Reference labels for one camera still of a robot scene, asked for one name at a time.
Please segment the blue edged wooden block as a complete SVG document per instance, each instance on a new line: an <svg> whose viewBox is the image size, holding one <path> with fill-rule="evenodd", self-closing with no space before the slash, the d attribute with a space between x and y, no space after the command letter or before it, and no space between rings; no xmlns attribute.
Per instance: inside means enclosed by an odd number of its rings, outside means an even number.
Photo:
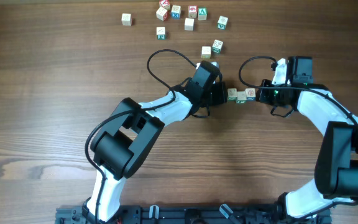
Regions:
<svg viewBox="0 0 358 224"><path fill-rule="evenodd" d="M244 92L246 94L247 101L255 101L256 99L255 88L246 88Z"/></svg>

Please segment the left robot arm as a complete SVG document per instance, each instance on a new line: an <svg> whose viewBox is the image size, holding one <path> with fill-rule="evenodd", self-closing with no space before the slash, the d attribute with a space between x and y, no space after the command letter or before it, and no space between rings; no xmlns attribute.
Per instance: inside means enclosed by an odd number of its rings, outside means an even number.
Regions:
<svg viewBox="0 0 358 224"><path fill-rule="evenodd" d="M93 194L83 205L87 222L111 221L126 180L143 164L164 127L195 116L200 108L224 103L222 77L218 63L202 61L185 85L176 85L148 103L125 98L95 127L85 144L98 171Z"/></svg>

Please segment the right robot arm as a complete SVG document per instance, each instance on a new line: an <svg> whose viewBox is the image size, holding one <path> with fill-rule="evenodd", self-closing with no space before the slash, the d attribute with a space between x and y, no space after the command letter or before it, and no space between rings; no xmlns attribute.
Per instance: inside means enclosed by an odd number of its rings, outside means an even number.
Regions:
<svg viewBox="0 0 358 224"><path fill-rule="evenodd" d="M279 219L302 222L336 205L358 205L358 117L335 100L328 88L313 82L310 57L271 61L273 79L262 81L256 100L273 109L290 107L323 135L313 179L280 197Z"/></svg>

